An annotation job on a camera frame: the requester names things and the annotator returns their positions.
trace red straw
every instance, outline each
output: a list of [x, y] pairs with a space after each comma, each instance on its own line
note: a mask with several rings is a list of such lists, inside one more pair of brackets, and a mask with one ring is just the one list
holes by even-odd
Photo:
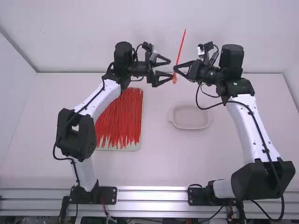
[[95, 124], [97, 147], [123, 149], [140, 142], [143, 91], [127, 88]]
[[[179, 47], [178, 58], [177, 58], [177, 63], [176, 63], [176, 65], [178, 65], [179, 57], [181, 56], [181, 51], [182, 51], [182, 47], [183, 47], [183, 43], [184, 43], [184, 39], [185, 39], [185, 35], [186, 35], [186, 29], [184, 30], [184, 34], [183, 34], [183, 38], [182, 38], [182, 42], [181, 42], [181, 46]], [[177, 82], [177, 76], [176, 76], [176, 72], [174, 72], [174, 73], [173, 73], [173, 78], [172, 78], [172, 83], [176, 83], [176, 82]]]

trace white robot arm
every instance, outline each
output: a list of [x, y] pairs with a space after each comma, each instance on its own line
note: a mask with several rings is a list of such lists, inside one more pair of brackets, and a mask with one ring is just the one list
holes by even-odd
[[[210, 181], [203, 189], [203, 197], [197, 198], [206, 197], [212, 203], [223, 198], [238, 201], [280, 198], [295, 175], [295, 167], [291, 161], [283, 161], [273, 146], [258, 114], [254, 89], [249, 80], [241, 77], [243, 47], [223, 45], [219, 67], [214, 67], [218, 50], [210, 60], [208, 58], [208, 51], [215, 46], [213, 42], [199, 46], [200, 59], [176, 65], [173, 69], [189, 81], [216, 85], [216, 92], [222, 99], [217, 105], [226, 106], [238, 131], [244, 167], [229, 179]], [[187, 74], [180, 68], [188, 68]]]
[[[172, 80], [172, 75], [153, 69], [170, 64], [171, 61], [158, 54], [154, 50], [154, 45], [150, 43], [144, 42], [140, 46], [145, 50], [145, 61], [138, 61], [137, 52], [130, 43], [116, 44], [114, 62], [109, 65], [98, 88], [73, 110], [64, 108], [58, 115], [53, 157], [71, 162], [76, 180], [75, 186], [78, 186], [83, 193], [88, 194], [98, 187], [91, 155], [96, 148], [94, 123], [99, 116], [128, 87], [131, 76], [146, 77], [147, 83], [153, 87]], [[157, 63], [157, 58], [164, 62]], [[67, 158], [57, 158], [55, 147], [60, 148]]]

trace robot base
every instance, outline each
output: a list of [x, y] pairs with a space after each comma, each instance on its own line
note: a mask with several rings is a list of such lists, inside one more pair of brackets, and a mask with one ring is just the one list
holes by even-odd
[[234, 198], [216, 198], [212, 187], [213, 181], [208, 183], [205, 188], [189, 187], [188, 204], [190, 206], [236, 206], [236, 199]]
[[91, 192], [86, 192], [84, 188], [73, 186], [70, 193], [70, 204], [116, 204], [117, 188], [100, 187], [99, 181], [95, 184]]

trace black cable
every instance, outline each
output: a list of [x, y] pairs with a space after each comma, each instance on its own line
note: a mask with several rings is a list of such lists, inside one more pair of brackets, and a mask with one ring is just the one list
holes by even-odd
[[216, 211], [216, 213], [214, 214], [214, 215], [212, 215], [211, 217], [209, 217], [209, 218], [207, 218], [207, 219], [204, 219], [204, 220], [200, 220], [199, 222], [200, 223], [204, 223], [204, 222], [206, 222], [206, 221], [209, 221], [209, 220], [211, 220], [212, 218], [214, 218], [216, 215], [218, 215], [218, 213], [223, 209], [223, 207], [224, 207], [224, 205], [223, 206], [221, 206], [220, 208], [219, 208], [219, 210], [218, 211]]
[[140, 79], [137, 79], [137, 80], [131, 80], [131, 82], [139, 82], [139, 81], [142, 81], [142, 80], [143, 80], [143, 78], [144, 78], [144, 76], [142, 76], [142, 78], [140, 78]]
[[141, 220], [151, 221], [151, 222], [155, 222], [155, 223], [162, 223], [161, 221], [157, 221], [157, 220], [153, 220], [153, 219], [149, 219], [149, 218], [135, 218], [135, 219], [141, 219]]
[[[201, 108], [201, 107], [198, 105], [198, 100], [197, 100], [197, 98], [198, 98], [198, 97], [197, 97], [197, 96], [198, 96], [198, 91], [199, 91], [199, 87], [197, 88], [197, 91], [196, 91], [196, 105], [197, 105], [197, 107], [198, 107], [199, 109], [201, 109], [201, 110], [207, 110], [207, 109], [210, 109], [210, 108], [213, 108], [213, 107], [215, 107], [215, 106], [218, 106], [218, 105], [223, 104], [223, 103], [221, 102], [221, 103], [217, 103], [217, 104], [215, 104], [215, 105], [213, 105], [213, 106], [210, 106], [210, 107], [207, 107], [207, 108]], [[263, 134], [262, 134], [262, 132], [261, 132], [261, 129], [260, 129], [259, 125], [258, 125], [258, 122], [257, 122], [257, 120], [256, 120], [256, 118], [255, 118], [255, 116], [254, 116], [254, 114], [253, 114], [253, 112], [252, 112], [252, 110], [251, 110], [251, 109], [249, 108], [249, 106], [247, 106], [246, 104], [241, 103], [241, 102], [238, 102], [238, 101], [229, 100], [227, 103], [235, 103], [235, 104], [242, 105], [242, 106], [244, 106], [244, 107], [249, 111], [249, 115], [252, 116], [252, 119], [253, 119], [253, 121], [254, 121], [254, 123], [255, 123], [255, 125], [256, 125], [258, 134], [259, 134], [259, 136], [260, 136], [260, 138], [261, 138], [262, 144], [263, 144], [263, 146], [264, 146], [264, 148], [265, 148], [264, 150], [265, 150], [265, 153], [267, 154], [268, 160], [269, 160], [269, 162], [270, 162], [271, 169], [273, 170], [275, 179], [276, 179], [277, 184], [278, 184], [278, 188], [279, 188], [279, 190], [281, 190], [279, 177], [278, 177], [278, 174], [277, 174], [276, 169], [275, 169], [275, 167], [274, 167], [273, 161], [272, 161], [272, 159], [271, 159], [271, 156], [270, 156], [270, 153], [269, 153], [269, 149], [267, 148], [266, 142], [265, 142], [265, 140], [264, 140], [264, 138], [263, 138]], [[283, 196], [283, 195], [281, 196], [281, 213], [280, 213], [279, 218], [277, 218], [277, 219], [271, 218], [271, 217], [268, 215], [268, 213], [267, 213], [267, 212], [266, 212], [266, 211], [265, 211], [265, 210], [264, 210], [264, 209], [263, 209], [257, 202], [255, 202], [254, 200], [251, 200], [251, 201], [252, 201], [255, 205], [257, 205], [257, 206], [259, 207], [259, 209], [264, 213], [264, 215], [266, 215], [266, 217], [267, 217], [269, 220], [271, 220], [271, 221], [273, 221], [273, 222], [279, 222], [279, 221], [281, 221], [282, 218], [283, 218], [284, 215], [285, 215], [285, 199], [284, 199], [284, 196]]]
[[197, 90], [196, 90], [196, 95], [195, 95], [196, 106], [197, 106], [199, 109], [201, 109], [201, 110], [208, 110], [208, 109], [211, 109], [211, 108], [213, 108], [213, 107], [216, 107], [216, 106], [219, 106], [219, 105], [223, 104], [223, 103], [221, 102], [221, 103], [217, 103], [217, 104], [214, 104], [214, 105], [212, 105], [212, 106], [205, 107], [205, 108], [204, 108], [204, 107], [200, 107], [200, 106], [198, 105], [198, 100], [197, 100], [197, 98], [198, 98], [198, 92], [199, 92], [200, 86], [201, 86], [201, 85], [198, 86], [198, 88], [197, 88]]
[[141, 44], [139, 44], [138, 46], [137, 46], [137, 48], [136, 48], [136, 61], [138, 61], [138, 48], [139, 47], [141, 47], [142, 46], [142, 43]]
[[213, 44], [213, 47], [217, 49], [216, 53], [219, 53], [219, 47], [216, 44]]
[[[109, 64], [108, 68], [107, 68], [107, 71], [106, 73], [109, 73], [110, 70], [111, 70], [111, 67], [113, 65], [113, 62]], [[78, 110], [77, 112], [74, 113], [74, 115], [69, 119], [69, 121], [65, 124], [65, 126], [63, 127], [62, 129], [62, 132], [67, 128], [68, 125], [70, 125], [70, 123], [75, 119], [75, 117], [81, 112], [83, 111], [84, 109], [86, 109], [90, 103], [102, 92], [105, 90], [105, 81], [104, 81], [104, 78], [102, 76], [102, 82], [103, 82], [103, 86], [102, 88], [100, 89], [99, 92], [97, 92], [97, 94], [95, 94], [93, 96], [93, 98], [91, 98], [87, 104], [85, 104], [80, 110]], [[53, 154], [53, 158], [55, 160], [58, 160], [58, 161], [63, 161], [63, 160], [70, 160], [71, 161], [71, 164], [73, 165], [74, 167], [74, 173], [75, 173], [75, 176], [76, 176], [76, 182], [78, 183], [78, 187], [80, 187], [80, 179], [79, 179], [79, 176], [78, 176], [78, 172], [77, 172], [77, 168], [76, 168], [76, 163], [74, 161], [73, 158], [58, 158], [56, 157], [55, 155], [55, 149], [56, 149], [56, 146], [57, 146], [57, 143], [59, 142], [60, 140], [60, 135], [61, 133], [58, 134], [58, 139], [55, 141], [54, 143], [54, 146], [53, 146], [53, 151], [52, 151], [52, 154]], [[74, 218], [74, 223], [76, 222], [76, 219], [77, 219], [77, 215], [78, 215], [78, 203], [76, 204], [76, 215], [75, 215], [75, 218]]]
[[219, 97], [220, 97], [220, 96], [213, 96], [213, 95], [210, 95], [210, 94], [207, 94], [206, 92], [204, 92], [204, 91], [202, 90], [202, 86], [203, 86], [203, 85], [206, 85], [206, 86], [207, 86], [207, 84], [206, 84], [206, 83], [200, 84], [200, 90], [201, 90], [201, 92], [202, 92], [203, 94], [207, 95], [208, 97], [212, 97], [212, 98], [219, 98]]

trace small white container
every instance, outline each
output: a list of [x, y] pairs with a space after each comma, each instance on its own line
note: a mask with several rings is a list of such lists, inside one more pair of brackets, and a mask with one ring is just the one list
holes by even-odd
[[170, 109], [168, 120], [177, 128], [197, 130], [209, 127], [211, 115], [208, 110], [199, 109], [194, 102], [183, 102]]

